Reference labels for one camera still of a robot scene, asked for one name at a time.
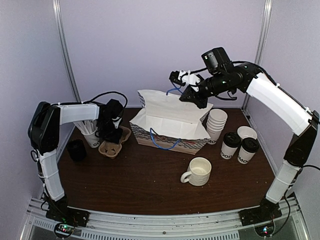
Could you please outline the brown cardboard cup carrier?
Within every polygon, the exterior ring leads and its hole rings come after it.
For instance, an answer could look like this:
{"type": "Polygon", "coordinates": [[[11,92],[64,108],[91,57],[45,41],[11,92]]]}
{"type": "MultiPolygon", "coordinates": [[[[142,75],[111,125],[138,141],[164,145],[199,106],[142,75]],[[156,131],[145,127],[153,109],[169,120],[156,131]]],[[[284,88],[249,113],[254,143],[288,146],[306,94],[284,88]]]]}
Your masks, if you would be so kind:
{"type": "Polygon", "coordinates": [[[103,141],[98,147],[98,152],[104,157],[107,157],[110,159],[116,158],[119,152],[122,150],[123,144],[131,136],[132,131],[129,128],[124,126],[121,126],[120,128],[123,130],[123,132],[118,144],[113,142],[103,141]]]}

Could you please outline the blue checkered paper bag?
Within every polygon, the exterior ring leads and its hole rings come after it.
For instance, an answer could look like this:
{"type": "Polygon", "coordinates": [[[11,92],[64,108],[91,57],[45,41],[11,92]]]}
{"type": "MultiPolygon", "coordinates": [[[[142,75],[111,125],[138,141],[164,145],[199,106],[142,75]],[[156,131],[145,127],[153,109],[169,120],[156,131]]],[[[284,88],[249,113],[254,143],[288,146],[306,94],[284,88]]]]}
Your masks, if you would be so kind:
{"type": "Polygon", "coordinates": [[[199,109],[172,93],[141,89],[137,94],[142,109],[129,124],[138,144],[195,155],[211,139],[203,121],[213,104],[199,109]]]}

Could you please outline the black coffee cup lid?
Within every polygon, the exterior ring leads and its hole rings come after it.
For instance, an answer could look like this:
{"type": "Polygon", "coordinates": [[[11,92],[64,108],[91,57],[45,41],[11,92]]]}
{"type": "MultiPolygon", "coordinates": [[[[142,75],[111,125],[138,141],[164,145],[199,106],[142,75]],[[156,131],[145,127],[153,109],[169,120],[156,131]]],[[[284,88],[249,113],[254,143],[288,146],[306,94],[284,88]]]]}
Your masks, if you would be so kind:
{"type": "Polygon", "coordinates": [[[256,153],[259,149],[259,142],[252,137],[244,138],[241,142],[242,148],[249,153],[256,153]]]}

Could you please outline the white paper coffee cup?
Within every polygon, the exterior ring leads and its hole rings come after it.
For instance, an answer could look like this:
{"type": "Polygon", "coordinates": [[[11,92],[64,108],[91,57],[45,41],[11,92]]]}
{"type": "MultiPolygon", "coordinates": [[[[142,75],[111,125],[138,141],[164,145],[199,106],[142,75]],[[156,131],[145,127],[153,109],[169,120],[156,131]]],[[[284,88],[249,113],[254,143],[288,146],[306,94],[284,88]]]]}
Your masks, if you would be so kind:
{"type": "Polygon", "coordinates": [[[250,162],[255,154],[255,152],[249,152],[241,147],[238,152],[237,160],[239,163],[246,165],[250,162]]]}

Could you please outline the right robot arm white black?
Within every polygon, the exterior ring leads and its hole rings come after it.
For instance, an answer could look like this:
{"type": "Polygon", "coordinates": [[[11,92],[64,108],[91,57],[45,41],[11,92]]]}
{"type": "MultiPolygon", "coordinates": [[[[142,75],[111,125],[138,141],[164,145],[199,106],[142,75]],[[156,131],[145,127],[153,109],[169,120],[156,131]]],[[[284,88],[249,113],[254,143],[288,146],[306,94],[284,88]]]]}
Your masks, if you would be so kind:
{"type": "Polygon", "coordinates": [[[283,162],[259,206],[239,213],[243,222],[270,221],[281,215],[279,202],[295,184],[310,156],[318,136],[320,115],[285,91],[263,67],[250,61],[231,60],[223,47],[213,48],[201,58],[210,77],[201,77],[200,70],[179,70],[170,78],[185,87],[180,101],[203,109],[210,97],[241,91],[264,105],[291,131],[283,162]]]}

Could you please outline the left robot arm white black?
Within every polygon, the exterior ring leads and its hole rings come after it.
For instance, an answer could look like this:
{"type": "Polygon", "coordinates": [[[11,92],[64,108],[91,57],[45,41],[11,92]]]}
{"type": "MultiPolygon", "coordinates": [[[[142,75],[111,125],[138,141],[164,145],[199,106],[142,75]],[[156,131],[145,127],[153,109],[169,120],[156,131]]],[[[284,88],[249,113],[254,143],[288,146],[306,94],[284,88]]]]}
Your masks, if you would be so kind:
{"type": "Polygon", "coordinates": [[[72,211],[67,204],[57,164],[60,127],[69,123],[96,121],[96,126],[102,131],[96,136],[118,143],[123,132],[119,125],[124,108],[115,99],[107,103],[89,100],[53,104],[42,101],[38,104],[27,133],[33,148],[31,155],[37,163],[38,176],[52,207],[51,211],[61,222],[69,221],[72,211]]]}

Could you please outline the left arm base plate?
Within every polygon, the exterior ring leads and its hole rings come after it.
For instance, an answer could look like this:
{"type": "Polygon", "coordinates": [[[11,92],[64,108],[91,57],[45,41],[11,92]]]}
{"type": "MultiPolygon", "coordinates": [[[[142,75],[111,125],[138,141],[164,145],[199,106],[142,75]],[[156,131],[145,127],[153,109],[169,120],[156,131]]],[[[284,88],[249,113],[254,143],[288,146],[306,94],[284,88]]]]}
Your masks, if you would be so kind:
{"type": "Polygon", "coordinates": [[[73,227],[86,227],[90,213],[86,210],[75,208],[66,208],[66,211],[59,210],[55,207],[49,207],[45,214],[46,218],[65,223],[73,227]]]}

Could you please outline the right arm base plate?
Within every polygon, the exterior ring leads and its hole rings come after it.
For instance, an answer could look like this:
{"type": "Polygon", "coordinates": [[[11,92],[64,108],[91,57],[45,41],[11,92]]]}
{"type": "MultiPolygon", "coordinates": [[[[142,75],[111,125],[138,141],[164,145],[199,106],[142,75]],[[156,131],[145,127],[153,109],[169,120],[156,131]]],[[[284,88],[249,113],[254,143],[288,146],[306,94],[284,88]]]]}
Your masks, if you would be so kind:
{"type": "Polygon", "coordinates": [[[261,206],[243,209],[239,211],[238,214],[243,227],[268,222],[273,218],[279,218],[283,215],[278,207],[269,211],[261,206]]]}

